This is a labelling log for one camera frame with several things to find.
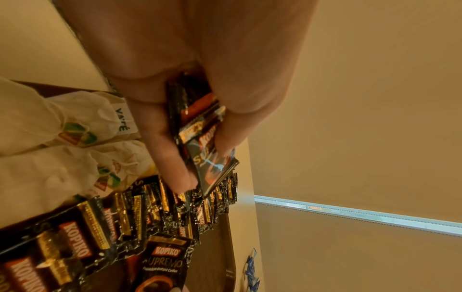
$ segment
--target light strip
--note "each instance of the light strip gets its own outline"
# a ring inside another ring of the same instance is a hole
[[[343,216],[364,221],[371,221],[412,229],[462,236],[462,224],[450,221],[433,220],[420,217],[404,216],[398,214],[382,213],[369,210],[343,208],[323,204],[307,203],[301,201],[285,200],[264,196],[255,196],[256,203],[286,207],[296,210],[317,212],[334,216]]]

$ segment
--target coffee cup image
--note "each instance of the coffee cup image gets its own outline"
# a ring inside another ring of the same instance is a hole
[[[170,292],[172,288],[172,279],[165,276],[154,276],[138,286],[135,292]]]

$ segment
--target beige wall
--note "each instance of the beige wall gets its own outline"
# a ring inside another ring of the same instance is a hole
[[[320,1],[255,194],[462,222],[462,1]]]
[[[257,204],[267,292],[462,291],[461,238]]]
[[[108,89],[48,0],[0,0],[0,76]]]

